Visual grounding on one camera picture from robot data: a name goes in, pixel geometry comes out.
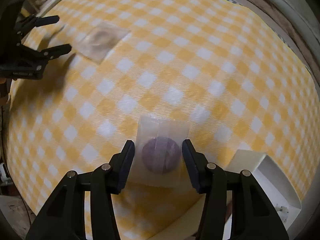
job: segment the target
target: clear plastic package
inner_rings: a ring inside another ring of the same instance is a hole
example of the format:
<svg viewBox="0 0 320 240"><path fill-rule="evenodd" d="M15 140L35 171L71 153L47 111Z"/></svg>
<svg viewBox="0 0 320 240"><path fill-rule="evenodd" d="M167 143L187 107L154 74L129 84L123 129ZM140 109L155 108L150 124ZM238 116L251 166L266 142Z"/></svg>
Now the clear plastic package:
<svg viewBox="0 0 320 240"><path fill-rule="evenodd" d="M101 22L76 45L76 49L100 64L107 53L129 32L128 29L117 27L112 23Z"/></svg>
<svg viewBox="0 0 320 240"><path fill-rule="evenodd" d="M176 187L180 182L182 142L188 122L142 115L129 181L154 187Z"/></svg>

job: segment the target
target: tablecloth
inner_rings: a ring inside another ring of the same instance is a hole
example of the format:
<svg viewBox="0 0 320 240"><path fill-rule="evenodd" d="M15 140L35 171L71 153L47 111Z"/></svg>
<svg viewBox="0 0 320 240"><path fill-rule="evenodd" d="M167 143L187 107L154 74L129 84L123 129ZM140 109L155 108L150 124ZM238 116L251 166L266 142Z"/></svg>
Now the tablecloth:
<svg viewBox="0 0 320 240"><path fill-rule="evenodd" d="M319 164L319 100L297 56L252 11L226 0L62 0L34 29L34 49L76 46L101 21L128 28L96 65L75 49L40 81L12 84L10 174L37 213L69 170L93 171L135 141L141 114L186 120L196 150L226 167L237 149L266 152L299 197ZM177 188L127 183L112 196L122 239L147 239L198 199L185 166ZM86 230L90 205L86 196Z"/></svg>

